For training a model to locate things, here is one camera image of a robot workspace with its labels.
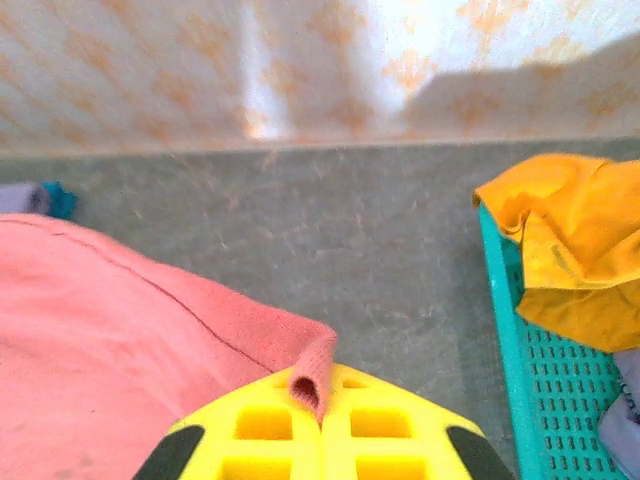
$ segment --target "basket hole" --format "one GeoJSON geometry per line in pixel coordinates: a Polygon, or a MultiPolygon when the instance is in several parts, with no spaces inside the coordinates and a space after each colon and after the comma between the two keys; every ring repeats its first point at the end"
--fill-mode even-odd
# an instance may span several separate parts
{"type": "Polygon", "coordinates": [[[342,380],[342,386],[344,388],[367,388],[367,386],[359,382],[358,380],[354,380],[353,378],[345,378],[342,380]]]}
{"type": "Polygon", "coordinates": [[[351,436],[411,438],[409,417],[402,410],[358,408],[351,411],[351,436]]]}
{"type": "Polygon", "coordinates": [[[238,440],[292,440],[291,412],[284,408],[246,407],[238,415],[234,437],[238,440]]]}
{"type": "Polygon", "coordinates": [[[289,480],[290,458],[229,457],[216,480],[289,480]]]}
{"type": "Polygon", "coordinates": [[[358,480],[427,480],[422,458],[356,457],[358,480]]]}

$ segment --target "plastic basket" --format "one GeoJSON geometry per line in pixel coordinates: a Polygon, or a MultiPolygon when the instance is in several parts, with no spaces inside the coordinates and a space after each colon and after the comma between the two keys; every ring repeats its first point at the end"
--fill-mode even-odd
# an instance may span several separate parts
{"type": "Polygon", "coordinates": [[[610,355],[524,321],[518,247],[479,209],[489,285],[523,480],[624,479],[597,425],[620,393],[610,355]]]}

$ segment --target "towel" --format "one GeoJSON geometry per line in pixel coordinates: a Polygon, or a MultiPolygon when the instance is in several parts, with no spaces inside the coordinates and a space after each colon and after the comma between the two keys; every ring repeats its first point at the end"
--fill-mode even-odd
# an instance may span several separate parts
{"type": "Polygon", "coordinates": [[[39,213],[46,215],[51,206],[49,192],[40,183],[0,185],[0,213],[39,213]]]}
{"type": "Polygon", "coordinates": [[[623,394],[603,415],[598,425],[600,441],[627,478],[640,480],[640,349],[626,350],[613,355],[620,370],[623,394]]]}
{"type": "Polygon", "coordinates": [[[168,427],[294,365],[320,420],[336,335],[91,230],[0,216],[0,478],[130,479],[168,427]]]}
{"type": "Polygon", "coordinates": [[[473,201],[521,248],[523,318],[607,352],[640,346],[640,161],[540,155],[473,201]]]}

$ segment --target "floor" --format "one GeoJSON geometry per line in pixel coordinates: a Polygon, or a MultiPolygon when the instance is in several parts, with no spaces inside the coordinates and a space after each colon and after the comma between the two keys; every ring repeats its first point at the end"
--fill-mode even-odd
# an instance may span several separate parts
{"type": "Polygon", "coordinates": [[[545,151],[640,158],[640,139],[3,161],[60,179],[76,221],[324,321],[337,361],[477,422],[516,460],[471,191],[545,151]]]}

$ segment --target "pink cloth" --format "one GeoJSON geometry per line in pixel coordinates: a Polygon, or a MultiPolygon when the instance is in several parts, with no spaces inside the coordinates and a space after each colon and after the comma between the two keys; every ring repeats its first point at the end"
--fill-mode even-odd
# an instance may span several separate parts
{"type": "Polygon", "coordinates": [[[335,342],[97,232],[0,216],[0,478],[130,479],[174,421],[293,364],[321,420],[335,342]]]}

